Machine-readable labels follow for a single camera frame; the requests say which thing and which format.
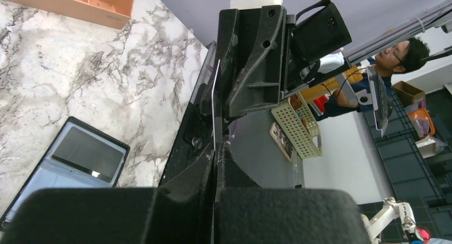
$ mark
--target gray table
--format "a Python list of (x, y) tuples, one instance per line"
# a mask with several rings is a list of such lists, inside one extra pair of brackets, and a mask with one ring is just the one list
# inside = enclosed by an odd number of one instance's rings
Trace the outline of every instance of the gray table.
[[(294, 167), (270, 136), (270, 111), (248, 113), (230, 126), (231, 150), (237, 164), (263, 188), (293, 188)], [(303, 181), (300, 160), (298, 171)]]

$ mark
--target black case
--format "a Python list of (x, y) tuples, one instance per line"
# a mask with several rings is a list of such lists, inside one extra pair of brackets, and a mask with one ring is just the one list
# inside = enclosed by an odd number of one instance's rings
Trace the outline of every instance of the black case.
[(104, 132), (102, 132), (102, 131), (100, 131), (100, 130), (98, 130), (98, 129), (96, 129), (96, 128), (90, 126), (90, 125), (88, 125), (87, 123), (84, 123), (83, 121), (81, 121), (81, 120), (79, 120), (79, 119), (77, 119), (77, 118), (75, 118), (75, 117), (73, 117), (73, 116), (70, 116), (70, 117), (66, 120), (66, 122), (64, 122), (63, 126), (60, 128), (60, 130), (58, 131), (57, 135), (56, 135), (55, 138), (53, 139), (52, 143), (49, 145), (49, 147), (47, 148), (47, 150), (46, 150), (46, 151), (44, 152), (44, 154), (42, 155), (42, 157), (41, 157), (41, 159), (39, 160), (39, 162), (38, 162), (38, 164), (36, 165), (36, 167), (35, 167), (35, 168), (33, 169), (33, 171), (30, 173), (30, 175), (28, 176), (27, 180), (25, 181), (25, 183), (24, 183), (24, 184), (22, 185), (22, 187), (20, 188), (19, 192), (16, 194), (16, 196), (15, 196), (14, 199), (11, 201), (11, 203), (10, 203), (10, 205), (8, 206), (8, 208), (6, 209), (6, 211), (3, 213), (2, 217), (0, 218), (0, 231), (5, 231), (5, 230), (6, 230), (6, 226), (8, 225), (8, 223), (5, 222), (5, 220), (6, 220), (6, 216), (7, 216), (8, 212), (9, 212), (9, 211), (11, 210), (11, 208), (14, 206), (15, 202), (16, 202), (17, 199), (20, 197), (20, 194), (22, 194), (24, 188), (25, 188), (25, 187), (27, 186), (27, 184), (30, 182), (31, 177), (36, 173), (36, 171), (38, 170), (39, 166), (40, 166), (41, 163), (43, 162), (43, 160), (44, 160), (44, 158), (45, 158), (45, 155), (49, 152), (50, 148), (53, 147), (54, 143), (56, 142), (56, 140), (58, 139), (58, 137), (61, 135), (61, 132), (64, 130), (64, 128), (66, 127), (66, 125), (67, 125), (68, 123), (72, 123), (72, 124), (74, 124), (74, 125), (77, 125), (78, 127), (81, 127), (81, 128), (83, 128), (83, 129), (85, 129), (85, 130), (87, 130), (87, 131), (89, 131), (89, 132), (91, 132), (91, 133), (93, 133), (93, 134), (95, 134), (95, 135), (97, 135), (97, 136), (99, 136), (99, 137), (101, 137), (101, 138), (103, 138), (103, 139), (105, 139), (105, 140), (107, 140), (107, 141), (109, 141), (109, 142), (111, 142), (111, 143), (113, 143), (113, 144), (115, 144), (115, 145), (117, 145), (117, 146), (119, 146), (119, 147), (121, 147), (121, 148), (123, 148), (123, 149), (126, 150), (126, 153), (125, 153), (125, 155), (124, 155), (124, 162), (122, 163), (122, 165), (121, 165), (120, 168), (119, 168), (119, 173), (118, 173), (118, 175), (116, 176), (116, 179), (115, 179), (115, 181), (114, 181), (112, 187), (115, 187), (115, 186), (116, 186), (116, 184), (117, 184), (117, 182), (118, 182), (118, 179), (119, 179), (119, 177), (121, 176), (121, 172), (123, 171), (125, 162), (126, 162), (126, 160), (127, 160), (127, 156), (128, 156), (129, 151), (130, 151), (130, 147), (129, 147), (127, 144), (125, 144), (125, 143), (123, 143), (123, 142), (121, 142), (121, 141), (115, 139), (114, 137), (109, 136), (109, 135), (105, 134)]

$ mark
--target marble surface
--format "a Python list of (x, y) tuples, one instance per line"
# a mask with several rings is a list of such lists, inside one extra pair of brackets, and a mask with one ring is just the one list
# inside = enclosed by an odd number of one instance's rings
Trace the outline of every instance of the marble surface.
[(207, 53), (160, 0), (111, 29), (0, 1), (0, 214), (69, 116), (131, 147), (118, 186), (156, 186)]

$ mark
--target dark blue shirt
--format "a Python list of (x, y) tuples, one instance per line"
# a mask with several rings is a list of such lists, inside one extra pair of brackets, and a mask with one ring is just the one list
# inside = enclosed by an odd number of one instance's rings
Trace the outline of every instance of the dark blue shirt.
[[(363, 76), (363, 79), (360, 82), (353, 83), (350, 85), (355, 92), (366, 90), (368, 93), (370, 93), (370, 84), (369, 84), (369, 79), (367, 78), (367, 74), (362, 74), (362, 76)], [(390, 95), (392, 92), (391, 77), (382, 77), (382, 79), (383, 79), (384, 85), (386, 86), (386, 92), (388, 93), (388, 95)], [(343, 115), (344, 113), (348, 113), (348, 112), (353, 112), (353, 111), (364, 112), (364, 111), (369, 111), (369, 110), (373, 109), (372, 105), (361, 105), (361, 104), (359, 104), (359, 107), (357, 107), (357, 108), (342, 107), (337, 104), (337, 102), (333, 96), (330, 96), (328, 102), (326, 102), (324, 105), (325, 105), (325, 112), (323, 115), (317, 116), (317, 114), (314, 111), (312, 111), (312, 113), (314, 114), (314, 117), (316, 118), (317, 121), (323, 120), (328, 117), (335, 117), (335, 116)]]

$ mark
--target smartphone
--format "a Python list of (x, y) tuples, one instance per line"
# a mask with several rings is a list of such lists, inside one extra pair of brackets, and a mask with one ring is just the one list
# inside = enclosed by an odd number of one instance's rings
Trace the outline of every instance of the smartphone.
[(271, 125), (270, 135), (279, 146), (279, 149), (281, 149), (287, 160), (292, 161), (292, 153), (294, 152), (295, 148), (277, 123), (273, 123)]

